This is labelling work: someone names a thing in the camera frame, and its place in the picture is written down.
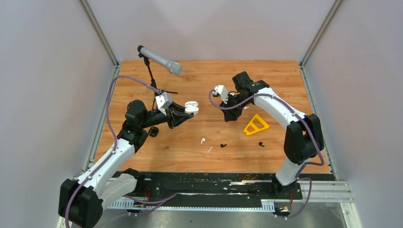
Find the white gold earbud charging case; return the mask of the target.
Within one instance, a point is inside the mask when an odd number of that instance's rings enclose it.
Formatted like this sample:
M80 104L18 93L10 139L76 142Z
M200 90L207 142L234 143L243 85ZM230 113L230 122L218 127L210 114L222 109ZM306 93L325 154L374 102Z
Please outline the white gold earbud charging case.
M196 101L188 101L184 104L185 107L184 112L187 114L196 115L199 112L198 105L199 103Z

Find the black earbud case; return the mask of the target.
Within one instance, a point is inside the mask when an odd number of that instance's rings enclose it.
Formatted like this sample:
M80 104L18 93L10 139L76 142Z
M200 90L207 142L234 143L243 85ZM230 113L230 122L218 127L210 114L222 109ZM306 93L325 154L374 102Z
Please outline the black earbud case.
M148 131L148 135L150 137L156 137L158 135L158 133L159 133L159 128L155 127L155 126L150 127L150 129Z

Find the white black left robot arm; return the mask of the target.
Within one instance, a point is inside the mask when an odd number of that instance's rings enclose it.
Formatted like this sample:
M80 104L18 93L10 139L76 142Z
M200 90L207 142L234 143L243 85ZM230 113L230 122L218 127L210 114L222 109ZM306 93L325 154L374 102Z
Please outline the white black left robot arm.
M145 192L144 175L132 168L126 169L116 180L110 179L144 144L148 137L146 128L167 123L172 129L199 111L196 101L181 106L162 96L156 100L157 109L150 111L141 100L131 101L122 129L108 151L76 180L66 179L62 183L58 214L66 222L93 228L107 207L119 198L128 193L141 196Z

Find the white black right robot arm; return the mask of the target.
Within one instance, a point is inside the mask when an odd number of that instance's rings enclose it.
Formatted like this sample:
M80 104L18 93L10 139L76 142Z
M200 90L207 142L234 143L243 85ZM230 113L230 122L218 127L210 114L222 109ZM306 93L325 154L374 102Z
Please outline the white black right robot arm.
M226 122L236 121L246 105L253 104L268 113L285 130L285 160L275 174L271 185L272 194L284 198L290 193L290 184L294 183L303 169L309 165L322 166L325 160L321 155L324 139L321 122L316 114L307 115L292 107L263 80L254 82L247 72L238 73L232 78L236 92L229 92L225 86L217 85L209 97L221 97L218 106ZM312 161L316 156L320 161Z

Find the grey microphone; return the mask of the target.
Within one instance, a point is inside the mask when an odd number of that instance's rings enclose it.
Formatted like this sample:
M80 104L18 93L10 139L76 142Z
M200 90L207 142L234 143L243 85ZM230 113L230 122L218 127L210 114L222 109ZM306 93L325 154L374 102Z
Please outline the grey microphone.
M147 66L150 64L149 61L152 60L163 66L168 70L169 73L173 75L180 75L182 73L183 67L177 61L169 60L168 58L165 58L142 45L138 46L137 51L139 52L139 57L144 59L144 62Z

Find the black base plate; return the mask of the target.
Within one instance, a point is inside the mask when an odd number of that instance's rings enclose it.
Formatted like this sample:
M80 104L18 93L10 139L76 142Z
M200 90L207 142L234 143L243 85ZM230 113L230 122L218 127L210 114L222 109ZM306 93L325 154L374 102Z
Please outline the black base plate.
M303 198L298 183L282 187L273 173L144 172L140 189L129 193L150 201L171 195L165 206L198 208L258 208L261 200L288 204Z

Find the yellow triangular plastic piece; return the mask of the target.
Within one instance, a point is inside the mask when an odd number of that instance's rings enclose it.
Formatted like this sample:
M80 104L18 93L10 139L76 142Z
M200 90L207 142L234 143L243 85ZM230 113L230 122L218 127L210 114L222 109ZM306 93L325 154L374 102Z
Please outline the yellow triangular plastic piece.
M249 136L264 131L269 127L269 124L260 115L255 114L243 129L243 133Z

